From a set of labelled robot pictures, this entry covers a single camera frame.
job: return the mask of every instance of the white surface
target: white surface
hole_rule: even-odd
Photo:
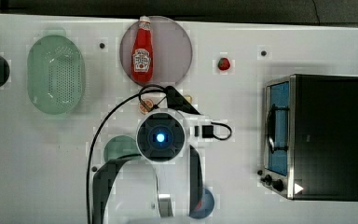
[[[104,212],[104,224],[159,217],[156,173],[146,160],[128,161],[120,169]]]
[[[120,38],[135,20],[0,15],[0,54],[10,64],[0,90],[0,223],[86,223],[85,173],[101,119],[140,88],[118,59]],[[262,87],[304,74],[358,75],[358,29],[180,22],[193,63],[180,85],[212,119],[228,119],[234,135],[200,150],[213,216],[194,223],[358,223],[358,203],[292,202],[257,183],[261,165]],[[86,92],[71,113],[49,116],[26,91],[26,59],[44,29],[63,27],[85,58]],[[104,42],[105,49],[99,49]],[[260,50],[268,56],[259,57]],[[215,65],[227,55],[227,75]],[[103,129],[94,162],[115,135],[133,134],[138,103],[121,108]]]

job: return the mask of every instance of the green colander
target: green colander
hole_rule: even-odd
[[[73,109],[84,91],[84,62],[75,44],[61,35],[38,40],[28,55],[28,96],[44,113]]]

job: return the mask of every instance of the black cable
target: black cable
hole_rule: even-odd
[[[163,92],[165,92],[165,88],[162,87],[162,86],[160,86],[160,85],[157,85],[157,84],[149,84],[149,85],[143,86],[143,87],[141,88],[141,90],[139,91],[139,94],[140,94],[140,95],[138,96],[138,98],[139,98],[139,103],[141,103],[141,105],[147,110],[147,112],[152,111],[154,108],[150,108],[150,107],[141,99],[141,95],[143,95],[143,92],[144,92],[145,89],[150,88],[150,87],[159,88],[159,89],[163,90]]]
[[[315,8],[316,18],[318,19],[318,25],[320,26],[321,20],[319,19],[318,9],[316,8],[315,0],[312,0],[312,2],[313,2],[313,7]]]
[[[91,143],[91,147],[89,148],[89,159],[88,159],[88,163],[87,163],[87,175],[86,175],[86,206],[87,206],[87,220],[88,223],[91,224],[91,215],[90,215],[90,166],[91,166],[91,158],[92,158],[92,151],[94,150],[94,146],[95,143],[97,141],[98,135],[101,132],[101,129],[103,128],[104,124],[107,122],[107,120],[110,118],[110,116],[112,116],[113,113],[115,113],[122,105],[126,104],[128,101],[132,100],[135,97],[139,97],[141,98],[141,95],[143,94],[147,94],[150,92],[165,92],[165,91],[161,91],[161,90],[151,90],[151,91],[144,91],[146,88],[148,88],[148,86],[144,86],[142,88],[142,92],[139,92],[131,97],[129,97],[128,99],[126,99],[125,101],[121,102],[120,104],[118,104],[115,108],[113,108],[104,118],[103,122],[101,123],[100,127],[97,130],[97,133],[95,133],[94,138],[92,139],[92,143]]]
[[[118,157],[116,160],[125,159],[125,158],[128,158],[128,157],[136,157],[136,156],[141,156],[141,154],[139,154],[139,153],[132,153],[132,154],[120,156],[120,157]]]
[[[225,137],[225,138],[221,138],[221,137],[218,137],[218,136],[216,136],[216,135],[213,134],[213,137],[214,137],[215,139],[220,140],[220,141],[226,141],[226,140],[228,140],[228,138],[231,137],[231,135],[232,135],[232,130],[231,130],[231,127],[230,127],[230,126],[228,126],[228,125],[226,125],[226,124],[224,124],[224,123],[218,123],[218,122],[211,122],[211,123],[212,123],[213,125],[219,125],[219,126],[225,127],[225,128],[227,128],[227,129],[229,130],[229,134],[228,134],[228,136]]]

